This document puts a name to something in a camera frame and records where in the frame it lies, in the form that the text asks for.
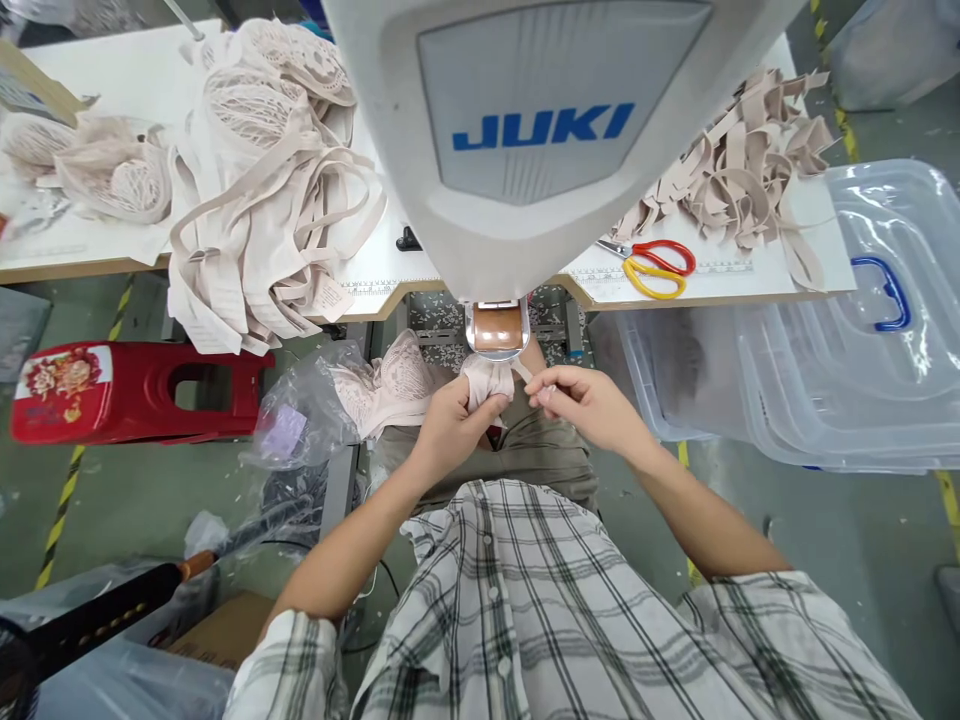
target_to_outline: floral pattern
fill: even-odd
[[[27,374],[26,385],[30,394],[43,402],[66,402],[63,419],[72,423],[82,415],[80,393],[96,384],[100,372],[100,360],[95,354],[87,348],[75,348],[63,355],[42,358]]]

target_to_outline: lap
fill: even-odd
[[[564,497],[596,512],[599,482],[589,462],[589,450],[570,423],[551,420],[532,409],[518,383],[514,400],[501,416],[507,428],[495,450],[476,449],[450,475],[424,495],[415,512],[449,502],[465,482],[512,478],[547,485]],[[374,447],[371,464],[389,474],[410,455],[420,428],[388,427]]]

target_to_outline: checkered shirt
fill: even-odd
[[[419,569],[352,709],[333,625],[287,611],[227,720],[918,717],[804,573],[718,579],[674,609],[595,515],[513,480],[402,532]]]

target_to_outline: shirt sleeve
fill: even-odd
[[[328,620],[287,610],[244,660],[224,720],[318,720],[346,715],[337,631]]]
[[[919,715],[806,573],[715,579],[680,614],[781,717]]]

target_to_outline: blue handle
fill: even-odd
[[[858,265],[873,265],[874,267],[880,268],[884,278],[883,291],[893,298],[893,301],[897,304],[897,310],[900,311],[900,317],[898,317],[896,320],[885,320],[883,322],[874,323],[874,329],[877,332],[894,332],[896,330],[903,330],[905,327],[907,327],[907,325],[910,324],[910,321],[913,320],[913,315],[910,312],[910,305],[907,303],[906,293],[903,292],[903,287],[900,285],[900,281],[897,279],[896,273],[893,272],[893,268],[887,264],[887,261],[878,257],[873,257],[872,255],[863,255],[861,257],[853,258],[850,261],[850,264],[854,267],[857,267]]]

